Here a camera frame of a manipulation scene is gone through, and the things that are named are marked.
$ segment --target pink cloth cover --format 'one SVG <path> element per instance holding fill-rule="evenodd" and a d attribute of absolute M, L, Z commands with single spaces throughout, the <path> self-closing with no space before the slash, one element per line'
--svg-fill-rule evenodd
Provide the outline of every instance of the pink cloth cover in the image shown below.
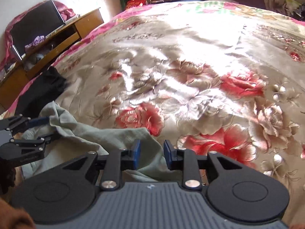
<path fill-rule="evenodd" d="M 36 4 L 35 6 L 31 7 L 27 11 L 23 12 L 22 14 L 16 16 L 6 27 L 5 32 L 4 32 L 4 40 L 5 40 L 5 57 L 2 59 L 0 63 L 0 71 L 4 68 L 4 65 L 12 60 L 14 58 L 13 54 L 10 52 L 10 48 L 13 45 L 13 38 L 10 34 L 11 29 L 13 26 L 22 20 L 22 18 L 31 10 L 34 8 L 37 8 L 41 3 Z M 68 8 L 65 4 L 55 1 L 54 4 L 57 7 L 61 17 L 63 18 L 64 21 L 68 20 L 69 18 L 75 16 L 75 13 L 73 12 L 73 9 Z"/>

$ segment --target ribbed gray panel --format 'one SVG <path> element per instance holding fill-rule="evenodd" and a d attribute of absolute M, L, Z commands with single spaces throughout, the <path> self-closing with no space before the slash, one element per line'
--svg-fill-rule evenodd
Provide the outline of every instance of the ribbed gray panel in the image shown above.
<path fill-rule="evenodd" d="M 125 183 L 119 191 L 102 193 L 82 216 L 62 224 L 37 225 L 37 228 L 286 229 L 287 226 L 280 221 L 259 226 L 233 223 L 216 214 L 200 193 L 185 191 L 177 183 Z"/>

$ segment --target wooden cabinet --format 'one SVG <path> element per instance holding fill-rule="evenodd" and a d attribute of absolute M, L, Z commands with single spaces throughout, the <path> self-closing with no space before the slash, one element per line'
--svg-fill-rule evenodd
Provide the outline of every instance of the wooden cabinet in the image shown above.
<path fill-rule="evenodd" d="M 50 37 L 31 50 L 23 58 L 22 62 L 17 62 L 5 79 L 0 82 L 0 110 L 8 109 L 31 79 L 50 66 L 72 44 L 85 38 L 93 29 L 103 23 L 100 10 L 95 9 L 68 25 L 59 28 Z M 23 62 L 32 54 L 39 52 L 40 49 L 51 41 L 58 41 L 57 46 L 37 62 L 32 69 L 25 71 Z"/>

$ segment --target black tv screen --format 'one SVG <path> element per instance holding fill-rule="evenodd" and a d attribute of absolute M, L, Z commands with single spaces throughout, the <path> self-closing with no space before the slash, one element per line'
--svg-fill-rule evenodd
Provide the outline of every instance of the black tv screen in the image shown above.
<path fill-rule="evenodd" d="M 24 47 L 33 42 L 37 36 L 47 36 L 49 33 L 65 24 L 52 0 L 28 12 L 10 31 L 13 44 L 22 56 Z"/>

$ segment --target white logo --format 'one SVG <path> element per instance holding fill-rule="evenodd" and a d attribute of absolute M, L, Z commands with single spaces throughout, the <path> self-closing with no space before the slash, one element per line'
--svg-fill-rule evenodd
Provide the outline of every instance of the white logo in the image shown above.
<path fill-rule="evenodd" d="M 153 184 L 150 184 L 147 186 L 147 188 L 149 188 L 150 190 L 152 190 L 154 187 L 155 187 L 155 185 L 153 185 Z"/>

